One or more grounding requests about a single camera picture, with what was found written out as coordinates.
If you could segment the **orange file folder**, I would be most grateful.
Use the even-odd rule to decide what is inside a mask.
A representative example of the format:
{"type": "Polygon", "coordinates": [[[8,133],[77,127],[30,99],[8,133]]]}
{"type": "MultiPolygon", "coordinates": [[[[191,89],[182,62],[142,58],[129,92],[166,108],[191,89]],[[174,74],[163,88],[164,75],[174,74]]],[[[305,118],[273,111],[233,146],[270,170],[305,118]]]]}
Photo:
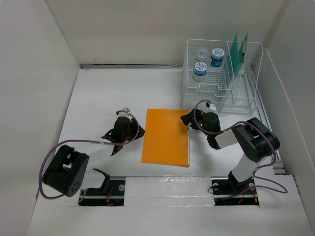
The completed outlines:
{"type": "Polygon", "coordinates": [[[181,116],[188,110],[148,109],[141,162],[189,167],[189,128],[181,116]]]}

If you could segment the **blue pin jar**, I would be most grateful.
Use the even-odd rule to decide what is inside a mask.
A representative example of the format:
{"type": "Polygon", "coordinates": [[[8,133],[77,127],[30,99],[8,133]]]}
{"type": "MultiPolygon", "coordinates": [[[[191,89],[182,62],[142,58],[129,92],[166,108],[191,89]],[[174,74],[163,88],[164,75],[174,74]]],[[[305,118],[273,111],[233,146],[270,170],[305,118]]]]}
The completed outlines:
{"type": "Polygon", "coordinates": [[[193,67],[192,78],[197,82],[204,81],[207,74],[207,70],[208,66],[206,63],[202,61],[197,62],[193,67]]]}
{"type": "Polygon", "coordinates": [[[221,64],[222,64],[222,61],[224,59],[224,56],[225,56],[224,49],[214,48],[212,50],[212,53],[211,53],[211,63],[210,63],[210,65],[212,67],[220,67],[221,64]]]}

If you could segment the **clear paper clip jar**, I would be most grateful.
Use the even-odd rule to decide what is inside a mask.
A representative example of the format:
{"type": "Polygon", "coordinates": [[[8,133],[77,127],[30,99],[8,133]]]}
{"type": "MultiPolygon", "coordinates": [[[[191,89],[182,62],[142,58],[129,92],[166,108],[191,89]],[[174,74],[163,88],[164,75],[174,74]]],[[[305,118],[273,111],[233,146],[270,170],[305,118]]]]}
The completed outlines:
{"type": "Polygon", "coordinates": [[[205,62],[208,56],[209,56],[209,53],[206,49],[198,49],[196,52],[196,59],[198,61],[205,62]]]}

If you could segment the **green clip file folder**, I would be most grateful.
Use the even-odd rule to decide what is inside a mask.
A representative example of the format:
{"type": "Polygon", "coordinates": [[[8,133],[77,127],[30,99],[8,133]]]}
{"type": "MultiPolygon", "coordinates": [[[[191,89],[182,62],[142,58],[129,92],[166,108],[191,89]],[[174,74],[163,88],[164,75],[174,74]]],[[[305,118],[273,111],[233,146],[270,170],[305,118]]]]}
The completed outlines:
{"type": "Polygon", "coordinates": [[[234,40],[230,47],[230,57],[232,62],[233,74],[236,77],[244,63],[245,53],[247,49],[248,33],[246,33],[241,46],[239,46],[238,33],[235,34],[234,40]]]}

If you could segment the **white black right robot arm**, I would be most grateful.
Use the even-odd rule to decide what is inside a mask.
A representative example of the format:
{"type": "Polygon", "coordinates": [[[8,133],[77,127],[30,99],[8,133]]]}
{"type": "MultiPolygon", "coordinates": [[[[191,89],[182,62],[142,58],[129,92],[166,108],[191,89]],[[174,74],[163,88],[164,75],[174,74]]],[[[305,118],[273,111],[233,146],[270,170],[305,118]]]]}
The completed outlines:
{"type": "Polygon", "coordinates": [[[222,130],[217,114],[193,109],[181,116],[181,121],[183,125],[205,134],[208,145],[215,150],[235,144],[241,147],[243,156],[223,184],[223,189],[230,191],[231,195],[243,191],[262,161],[270,155],[276,158],[276,150],[280,147],[278,137],[257,118],[239,121],[222,130]]]}

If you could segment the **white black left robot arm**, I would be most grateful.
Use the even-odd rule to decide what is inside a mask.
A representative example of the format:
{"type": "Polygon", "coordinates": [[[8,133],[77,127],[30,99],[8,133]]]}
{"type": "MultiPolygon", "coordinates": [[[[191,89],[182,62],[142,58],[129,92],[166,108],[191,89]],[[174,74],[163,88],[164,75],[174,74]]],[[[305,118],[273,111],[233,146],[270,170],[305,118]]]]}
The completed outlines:
{"type": "Polygon", "coordinates": [[[56,144],[40,166],[38,188],[41,196],[48,200],[72,197],[81,187],[90,156],[68,143],[104,145],[110,147],[110,156],[113,156],[144,134],[145,129],[129,114],[118,116],[113,128],[101,137],[101,141],[70,139],[56,144]]]}

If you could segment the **metal rail at back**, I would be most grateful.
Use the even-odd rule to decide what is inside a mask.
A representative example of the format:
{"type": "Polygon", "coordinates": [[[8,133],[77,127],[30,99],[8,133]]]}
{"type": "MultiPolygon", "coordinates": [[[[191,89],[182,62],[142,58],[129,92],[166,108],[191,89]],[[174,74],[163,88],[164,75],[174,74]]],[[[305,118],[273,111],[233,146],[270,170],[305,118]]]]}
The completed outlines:
{"type": "Polygon", "coordinates": [[[177,64],[82,64],[81,69],[169,69],[181,68],[177,64]]]}

